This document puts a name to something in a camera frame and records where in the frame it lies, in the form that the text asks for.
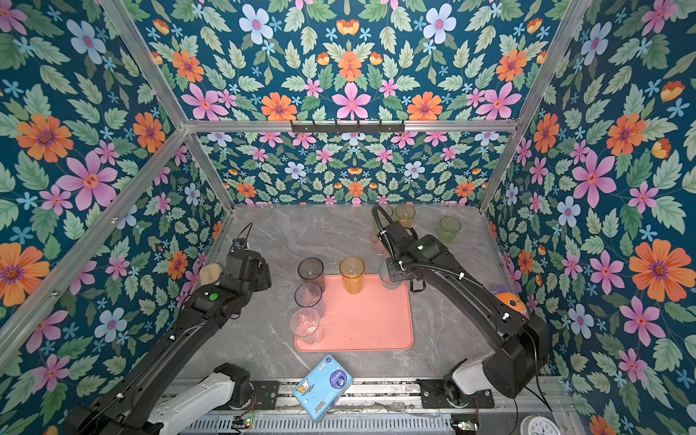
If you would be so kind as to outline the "teal plastic cup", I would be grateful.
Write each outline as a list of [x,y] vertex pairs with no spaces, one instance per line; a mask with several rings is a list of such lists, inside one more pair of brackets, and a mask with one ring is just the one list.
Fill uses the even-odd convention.
[[388,263],[386,260],[382,261],[379,266],[378,275],[382,281],[382,285],[387,290],[397,289],[403,282],[401,277],[392,278],[389,272]]

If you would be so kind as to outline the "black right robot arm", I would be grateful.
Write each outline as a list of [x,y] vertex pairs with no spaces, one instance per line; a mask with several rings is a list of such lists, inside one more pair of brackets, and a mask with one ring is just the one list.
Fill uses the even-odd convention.
[[418,279],[467,315],[492,353],[459,364],[449,374],[465,395],[493,389],[515,399],[538,376],[549,355],[549,331],[538,315],[524,315],[476,280],[432,235],[418,237],[398,222],[380,227],[391,278]]

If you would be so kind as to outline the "amber plastic cup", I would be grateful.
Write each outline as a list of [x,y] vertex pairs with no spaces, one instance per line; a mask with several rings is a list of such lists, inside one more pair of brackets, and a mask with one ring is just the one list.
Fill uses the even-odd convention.
[[416,209],[412,204],[400,204],[395,209],[395,216],[404,228],[413,228]]

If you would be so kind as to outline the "pink plastic cup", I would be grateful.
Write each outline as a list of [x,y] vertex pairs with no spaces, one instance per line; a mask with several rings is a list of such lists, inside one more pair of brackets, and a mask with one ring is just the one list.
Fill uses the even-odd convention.
[[370,240],[373,253],[379,257],[385,257],[387,255],[387,249],[385,248],[384,244],[382,244],[382,241],[380,240],[380,237],[376,231],[373,230],[370,233]]

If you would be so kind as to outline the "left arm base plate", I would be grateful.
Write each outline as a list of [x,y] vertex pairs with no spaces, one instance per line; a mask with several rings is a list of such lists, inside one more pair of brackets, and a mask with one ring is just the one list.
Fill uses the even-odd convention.
[[279,381],[252,381],[252,409],[254,411],[272,411],[277,406]]

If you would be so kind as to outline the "clear plastic cup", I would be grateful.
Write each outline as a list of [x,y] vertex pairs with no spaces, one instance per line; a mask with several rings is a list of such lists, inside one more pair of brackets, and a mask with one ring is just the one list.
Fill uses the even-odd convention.
[[321,317],[313,308],[298,309],[290,320],[290,330],[300,342],[315,344],[322,340]]

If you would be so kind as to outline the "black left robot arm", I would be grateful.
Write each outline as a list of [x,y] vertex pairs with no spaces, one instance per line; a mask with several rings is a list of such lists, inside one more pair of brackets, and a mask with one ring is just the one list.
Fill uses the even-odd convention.
[[223,364],[175,400],[159,400],[181,369],[225,324],[240,315],[257,292],[272,284],[260,253],[233,249],[218,277],[203,283],[174,326],[125,378],[90,406],[75,407],[65,420],[68,434],[177,434],[209,411],[244,403],[248,372]]

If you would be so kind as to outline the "dark grey plastic cup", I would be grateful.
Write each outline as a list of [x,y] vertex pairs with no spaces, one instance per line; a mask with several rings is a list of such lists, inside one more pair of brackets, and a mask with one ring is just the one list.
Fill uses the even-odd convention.
[[326,290],[324,263],[321,259],[317,257],[303,259],[298,265],[297,273],[304,282],[315,283],[322,291]]

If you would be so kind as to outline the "blue translucent plastic cup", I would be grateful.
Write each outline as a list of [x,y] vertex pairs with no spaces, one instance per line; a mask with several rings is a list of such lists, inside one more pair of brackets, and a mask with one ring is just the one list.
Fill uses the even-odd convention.
[[295,290],[295,303],[300,308],[312,308],[317,311],[320,317],[326,313],[323,290],[315,282],[305,282]]

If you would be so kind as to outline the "olive green plastic cup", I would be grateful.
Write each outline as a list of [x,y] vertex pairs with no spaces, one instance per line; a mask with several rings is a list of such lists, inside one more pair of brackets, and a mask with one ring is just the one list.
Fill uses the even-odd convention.
[[380,207],[386,212],[387,216],[392,219],[394,215],[393,207],[389,204],[381,204]]

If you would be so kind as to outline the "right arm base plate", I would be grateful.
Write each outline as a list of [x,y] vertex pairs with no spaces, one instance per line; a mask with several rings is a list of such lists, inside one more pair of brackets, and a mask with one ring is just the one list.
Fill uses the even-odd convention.
[[417,379],[420,399],[425,409],[493,409],[495,402],[491,390],[466,394],[453,382],[435,379]]

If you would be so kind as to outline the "pink rectangular tray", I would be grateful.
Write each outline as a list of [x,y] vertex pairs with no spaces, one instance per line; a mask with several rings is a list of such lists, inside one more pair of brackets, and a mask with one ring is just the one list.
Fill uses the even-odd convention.
[[378,275],[366,275],[361,293],[352,295],[340,275],[326,277],[326,311],[313,344],[297,338],[305,353],[402,351],[413,346],[413,319],[406,284],[388,289]]

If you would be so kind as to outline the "yellow plastic cup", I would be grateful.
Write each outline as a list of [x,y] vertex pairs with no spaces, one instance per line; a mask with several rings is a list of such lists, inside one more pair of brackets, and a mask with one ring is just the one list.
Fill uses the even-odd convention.
[[339,271],[345,290],[351,295],[358,295],[364,288],[364,275],[366,266],[360,257],[346,257],[340,265]]

